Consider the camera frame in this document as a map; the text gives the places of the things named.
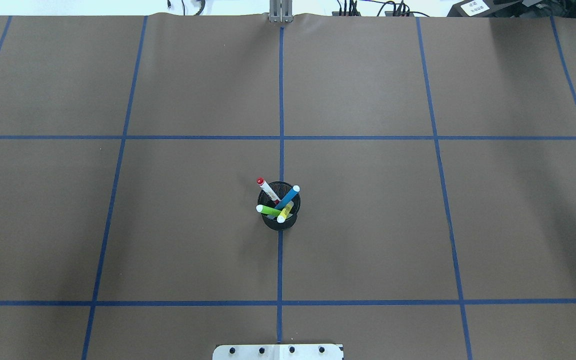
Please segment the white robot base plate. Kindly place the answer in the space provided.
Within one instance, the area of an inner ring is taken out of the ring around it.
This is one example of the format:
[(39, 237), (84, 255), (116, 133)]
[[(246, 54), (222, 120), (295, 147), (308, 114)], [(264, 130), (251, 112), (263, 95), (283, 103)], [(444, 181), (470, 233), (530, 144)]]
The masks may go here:
[(344, 360), (342, 344), (223, 344), (215, 347), (213, 360)]

